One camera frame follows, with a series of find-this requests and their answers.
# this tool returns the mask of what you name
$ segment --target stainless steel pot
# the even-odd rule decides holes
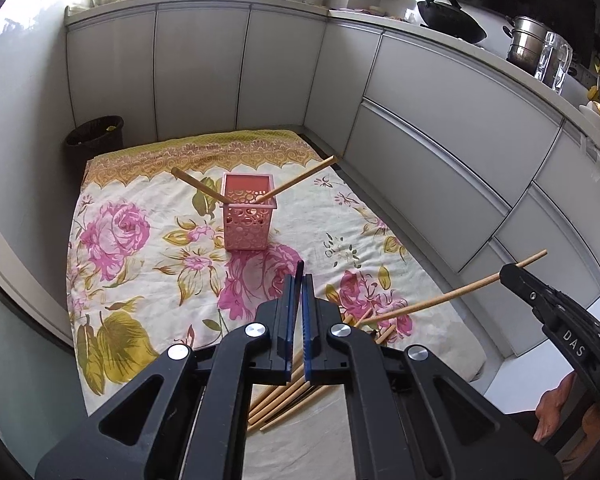
[[[526,16],[516,17],[512,20],[512,26],[513,29],[502,27],[511,38],[507,60],[525,72],[535,75],[544,47],[544,38],[550,29]]]
[[[540,23],[533,18],[526,16],[517,16],[513,20],[513,30],[519,32],[526,32],[538,38],[538,40],[544,41],[544,37],[550,31],[544,23]]]

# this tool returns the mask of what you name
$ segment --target cabinet handle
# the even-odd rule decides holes
[[[242,9],[249,10],[249,4],[238,2],[169,2],[158,4],[160,10],[184,10],[184,9]]]
[[[509,204],[498,195],[489,185],[483,181],[478,175],[472,170],[465,166],[455,155],[448,152],[445,148],[440,146],[435,140],[427,137],[420,130],[416,129],[413,125],[409,124],[404,119],[392,114],[389,110],[382,108],[377,103],[364,97],[361,106],[367,108],[369,111],[382,117],[384,120],[390,122],[396,128],[402,130],[405,134],[416,140],[420,145],[429,150],[431,153],[436,155],[439,159],[444,161],[449,167],[451,167],[459,176],[464,178],[471,186],[479,192],[488,202],[496,208],[496,210],[503,216],[507,216],[511,211]]]
[[[596,153],[596,165],[591,172],[591,178],[593,182],[597,182],[600,180],[600,150],[593,144],[593,141],[589,137],[580,132],[580,153],[585,156],[587,156],[587,144],[591,144],[593,151]]]
[[[549,218],[556,224],[560,232],[576,250],[580,259],[584,262],[593,279],[600,286],[600,264],[591,253],[585,241],[580,237],[575,227],[567,220],[567,217],[558,209],[558,206],[544,193],[535,182],[531,183],[527,191],[528,195],[542,208]]]
[[[67,26],[67,31],[74,32],[81,28],[91,27],[91,25],[97,25],[98,23],[110,22],[111,20],[117,20],[119,18],[128,18],[129,16],[139,16],[140,14],[155,14],[157,5],[155,3],[146,4],[138,7],[131,7],[129,9],[114,10],[112,12],[106,12],[93,18],[85,18],[80,22],[72,23]]]
[[[317,20],[319,22],[327,21],[327,10],[324,10],[324,14],[318,12],[306,12],[305,10],[287,9],[286,7],[273,7],[272,5],[259,5],[252,4],[251,10],[259,10],[261,12],[275,12],[277,14],[287,14],[289,16],[298,16],[299,18],[306,18],[308,20]]]
[[[363,30],[364,32],[371,32],[380,36],[382,34],[381,28],[371,27],[370,25],[362,25],[361,23],[344,20],[342,18],[330,18],[330,25],[337,25],[338,27],[354,28],[355,30]]]

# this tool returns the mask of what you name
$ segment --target pink rose print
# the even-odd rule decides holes
[[[66,266],[66,290],[73,288],[75,281],[80,277],[80,267],[77,264]]]
[[[340,280],[340,301],[347,314],[360,319],[370,307],[375,306],[375,289],[369,289],[362,273],[358,276],[358,273],[345,270]]]
[[[366,224],[362,228],[362,234],[366,234],[373,231],[374,236],[386,235],[387,231],[389,230],[389,227],[381,219],[379,219],[376,215],[369,211],[369,209],[367,209],[366,207],[354,207],[353,209],[359,212],[362,215],[362,218],[366,220]]]
[[[67,298],[67,307],[70,314],[74,314],[74,319],[82,317],[82,311],[86,305],[88,298],[85,290],[77,290],[72,288],[69,297]]]
[[[214,266],[214,263],[213,261],[211,261],[211,258],[207,258],[206,256],[197,256],[196,254],[186,256],[182,263],[185,267],[191,270],[202,270],[206,267]]]
[[[231,320],[253,319],[259,304],[282,295],[285,275],[294,273],[298,260],[295,250],[281,244],[264,251],[232,251],[218,308],[228,310]]]
[[[402,298],[394,298],[394,291],[392,290],[390,294],[379,294],[378,300],[380,306],[376,309],[376,314],[386,314],[392,310],[397,310],[398,308],[403,308],[407,306],[407,301]],[[409,315],[395,317],[393,319],[386,319],[384,321],[379,321],[378,326],[380,328],[389,328],[389,325],[396,325],[396,331],[403,335],[411,335],[411,330],[413,329],[413,321]]]
[[[394,290],[387,294],[380,289],[381,292],[376,294],[378,284],[376,282],[370,284],[367,278],[372,278],[372,276],[370,274],[365,275],[362,272],[344,271],[344,275],[340,280],[339,295],[340,303],[347,314],[360,319],[369,308],[373,308],[373,315],[379,315],[407,306],[407,301],[397,297]],[[380,321],[378,326],[386,329],[389,328],[390,324],[397,324],[396,330],[400,334],[411,335],[413,321],[409,316]]]
[[[193,228],[191,231],[188,231],[187,237],[189,237],[190,242],[197,242],[203,236],[208,236],[211,238],[215,234],[216,232],[211,226],[204,224]]]
[[[109,202],[87,224],[80,241],[87,247],[89,261],[102,273],[102,279],[110,282],[122,270],[125,257],[144,246],[149,228],[144,213],[135,204]]]

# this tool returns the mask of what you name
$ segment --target metal screw cap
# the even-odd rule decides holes
[[[249,323],[246,327],[244,327],[244,332],[249,337],[259,337],[267,331],[267,327],[265,327],[262,323]]]
[[[336,323],[331,327],[331,335],[336,337],[346,337],[351,333],[351,327],[344,323]]]
[[[424,346],[413,345],[407,350],[407,355],[414,361],[424,361],[429,357],[429,351]]]
[[[179,361],[189,355],[189,347],[181,344],[170,346],[167,355],[174,361]]]

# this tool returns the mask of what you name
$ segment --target trash bin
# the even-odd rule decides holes
[[[94,156],[124,148],[122,142],[124,124],[122,117],[117,115],[98,117],[81,124],[66,136],[64,150],[76,178],[82,181],[87,161]]]

